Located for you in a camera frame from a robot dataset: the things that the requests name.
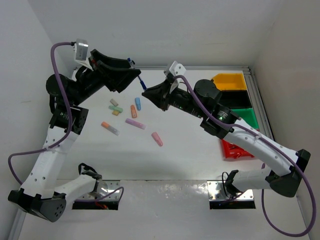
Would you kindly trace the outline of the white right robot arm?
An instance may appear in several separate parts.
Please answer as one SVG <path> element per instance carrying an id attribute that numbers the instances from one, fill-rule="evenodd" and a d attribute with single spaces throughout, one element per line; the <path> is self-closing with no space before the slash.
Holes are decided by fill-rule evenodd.
<path id="1" fill-rule="evenodd" d="M 266 164 L 264 170 L 231 171 L 222 184 L 229 196 L 249 189 L 271 189 L 281 196 L 293 197 L 306 179 L 304 171 L 310 153 L 281 146 L 251 127 L 221 103 L 223 92 L 212 80 L 201 79 L 194 86 L 186 83 L 186 90 L 180 89 L 179 83 L 187 81 L 185 72 L 182 64 L 173 62 L 164 71 L 165 80 L 144 88 L 142 96 L 163 111 L 175 107 L 201 118 L 200 125 L 207 133 L 235 144 Z"/>

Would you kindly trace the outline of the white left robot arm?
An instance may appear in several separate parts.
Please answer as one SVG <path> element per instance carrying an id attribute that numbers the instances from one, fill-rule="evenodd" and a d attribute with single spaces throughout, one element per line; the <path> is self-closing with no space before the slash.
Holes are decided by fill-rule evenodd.
<path id="1" fill-rule="evenodd" d="M 80 107 L 86 99 L 103 87 L 122 92 L 140 74 L 131 59 L 91 57 L 76 72 L 75 79 L 51 75 L 46 81 L 52 118 L 45 143 L 29 176 L 8 200 L 24 212 L 56 222 L 69 205 L 82 202 L 91 195 L 93 202 L 108 195 L 102 176 L 88 165 L 80 164 L 74 180 L 56 184 L 64 161 L 81 134 L 89 111 Z"/>

